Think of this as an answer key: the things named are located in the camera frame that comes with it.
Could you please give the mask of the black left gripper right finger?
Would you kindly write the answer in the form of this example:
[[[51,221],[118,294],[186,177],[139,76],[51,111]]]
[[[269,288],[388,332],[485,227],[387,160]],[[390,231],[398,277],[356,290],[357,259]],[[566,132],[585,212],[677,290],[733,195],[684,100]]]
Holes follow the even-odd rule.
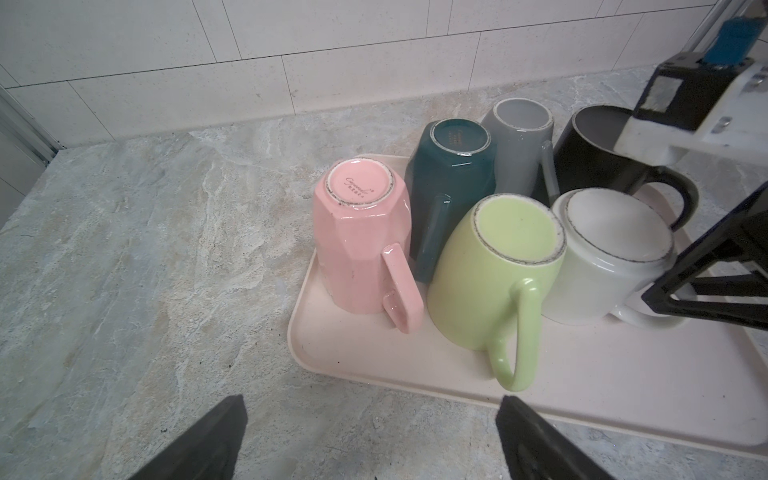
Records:
[[[504,396],[495,418],[512,479],[613,479],[517,396]]]

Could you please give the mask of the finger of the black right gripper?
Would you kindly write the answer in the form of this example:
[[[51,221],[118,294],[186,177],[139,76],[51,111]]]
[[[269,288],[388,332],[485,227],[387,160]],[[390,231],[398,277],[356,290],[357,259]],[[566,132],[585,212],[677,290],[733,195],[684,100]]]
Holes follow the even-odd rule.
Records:
[[[767,328],[767,185],[678,257],[642,300],[658,314]]]

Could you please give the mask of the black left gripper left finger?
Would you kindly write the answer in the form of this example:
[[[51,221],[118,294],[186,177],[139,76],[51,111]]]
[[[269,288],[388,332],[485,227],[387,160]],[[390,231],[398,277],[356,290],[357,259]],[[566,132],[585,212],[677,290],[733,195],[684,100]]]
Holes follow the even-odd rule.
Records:
[[[243,396],[227,396],[130,479],[232,479],[247,423]]]

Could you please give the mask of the white mug red inside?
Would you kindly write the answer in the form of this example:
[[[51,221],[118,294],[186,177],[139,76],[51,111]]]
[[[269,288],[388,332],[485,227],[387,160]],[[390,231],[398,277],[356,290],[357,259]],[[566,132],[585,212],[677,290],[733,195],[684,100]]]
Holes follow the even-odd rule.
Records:
[[[583,188],[562,194],[552,211],[563,224],[567,251],[542,307],[545,318],[582,326],[612,315],[647,329],[687,322],[627,304],[676,261],[673,231],[649,205],[615,190]]]

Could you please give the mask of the black mug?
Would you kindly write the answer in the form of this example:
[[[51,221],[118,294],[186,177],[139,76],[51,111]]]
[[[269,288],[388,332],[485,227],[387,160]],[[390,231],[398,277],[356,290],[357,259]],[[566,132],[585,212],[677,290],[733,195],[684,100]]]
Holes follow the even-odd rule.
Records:
[[[690,179],[666,166],[647,165],[614,150],[631,114],[628,108],[592,105],[571,116],[553,149],[559,190],[597,187],[632,195],[644,184],[664,183],[683,200],[682,212],[671,224],[677,231],[693,217],[698,190]]]

